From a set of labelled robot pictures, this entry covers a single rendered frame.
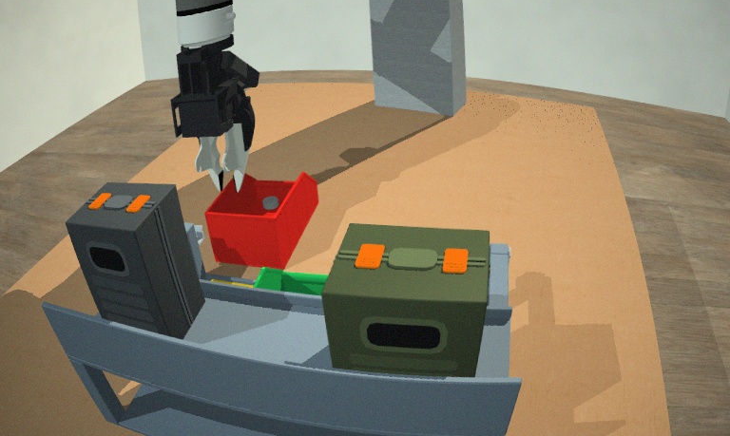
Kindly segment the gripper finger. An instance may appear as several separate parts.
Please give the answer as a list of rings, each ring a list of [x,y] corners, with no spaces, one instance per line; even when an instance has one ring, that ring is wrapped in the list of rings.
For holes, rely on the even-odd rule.
[[[233,127],[226,133],[225,151],[222,158],[222,169],[228,173],[235,169],[233,175],[236,192],[239,192],[248,161],[255,130],[255,114],[251,106],[251,97],[241,97],[240,111],[235,115]]]
[[[222,191],[223,170],[220,165],[220,152],[217,148],[218,137],[197,137],[199,139],[200,151],[195,160],[197,172],[208,170],[212,181],[218,190]]]

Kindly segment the olive green tool case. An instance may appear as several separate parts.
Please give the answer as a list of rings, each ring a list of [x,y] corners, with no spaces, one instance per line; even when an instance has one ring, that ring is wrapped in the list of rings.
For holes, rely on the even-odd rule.
[[[332,367],[475,377],[490,231],[350,223],[321,292]]]

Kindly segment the green bin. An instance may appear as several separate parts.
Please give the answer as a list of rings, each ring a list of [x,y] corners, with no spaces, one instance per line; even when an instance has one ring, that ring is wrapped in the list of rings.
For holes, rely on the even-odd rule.
[[[253,288],[321,295],[327,277],[328,275],[291,273],[262,267]]]

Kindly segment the red bin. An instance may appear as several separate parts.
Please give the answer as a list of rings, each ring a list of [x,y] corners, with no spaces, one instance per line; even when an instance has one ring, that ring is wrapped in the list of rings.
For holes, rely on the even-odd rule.
[[[264,209],[271,196],[279,206]],[[284,270],[317,205],[317,181],[305,172],[297,181],[244,174],[238,193],[231,179],[204,213],[216,262]]]

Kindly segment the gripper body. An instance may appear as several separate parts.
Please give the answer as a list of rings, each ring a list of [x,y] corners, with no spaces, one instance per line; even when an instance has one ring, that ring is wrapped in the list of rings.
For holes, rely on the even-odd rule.
[[[181,52],[177,54],[181,93],[170,100],[176,138],[181,134],[183,138],[219,137],[233,127],[235,115],[241,108],[241,97],[246,97],[240,76],[233,77],[221,68],[220,50],[233,45],[234,35],[230,34],[224,40],[199,48],[181,46]]]

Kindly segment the dark grey tool case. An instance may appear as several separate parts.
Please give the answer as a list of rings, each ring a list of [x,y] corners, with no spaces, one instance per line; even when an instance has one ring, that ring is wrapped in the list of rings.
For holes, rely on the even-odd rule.
[[[184,339],[205,299],[176,184],[107,182],[66,226],[103,319]]]

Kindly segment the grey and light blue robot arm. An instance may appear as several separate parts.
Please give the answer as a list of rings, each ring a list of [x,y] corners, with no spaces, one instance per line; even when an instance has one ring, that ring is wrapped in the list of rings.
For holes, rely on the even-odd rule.
[[[236,18],[232,4],[233,0],[176,0],[179,44],[199,48],[230,37]],[[229,50],[222,51],[221,68],[233,77],[240,76],[243,89],[258,86],[259,72]]]

